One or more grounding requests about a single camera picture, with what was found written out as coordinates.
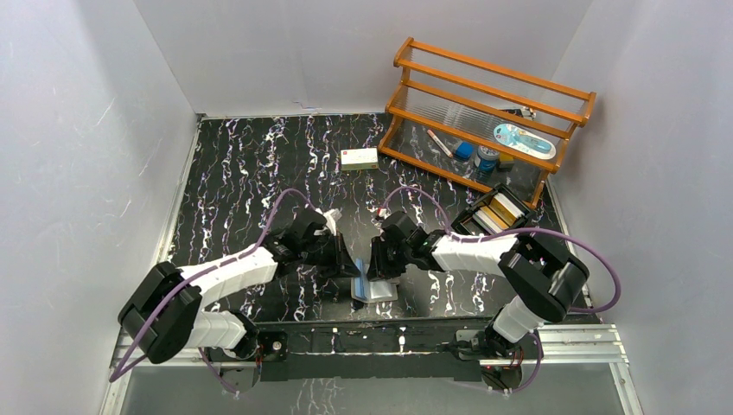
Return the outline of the grey card holder wallet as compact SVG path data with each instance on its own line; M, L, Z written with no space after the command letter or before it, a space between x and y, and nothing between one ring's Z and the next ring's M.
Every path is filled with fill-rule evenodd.
M371 281L367 277L368 263L356 259L359 275L351 279L351 298L361 303L385 303L398 300L398 285L389 280Z

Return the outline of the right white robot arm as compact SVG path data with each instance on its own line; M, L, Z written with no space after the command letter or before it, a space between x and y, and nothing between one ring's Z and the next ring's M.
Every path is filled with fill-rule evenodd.
M426 232L406 213L389 215L371 242L366 276L371 281L401 276L408 265L424 271L474 271L504 277L515 292L488 326L457 333L439 346L462 360L510 357L527 335L547 322L562 322L590 272L567 247L540 228L510 229L507 235L471 237L445 230Z

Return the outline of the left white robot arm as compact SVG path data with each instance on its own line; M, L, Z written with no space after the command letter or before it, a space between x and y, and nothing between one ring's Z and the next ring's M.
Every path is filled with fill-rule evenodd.
M238 360L252 358L264 343L259 328L238 311L210 311L224 297L295 272L316 268L324 278L354 278L351 259L336 223L341 211L304 208L291 224L266 233L257 248L200 265L154 265L118 314L147 359L164 363L184 348L220 348Z

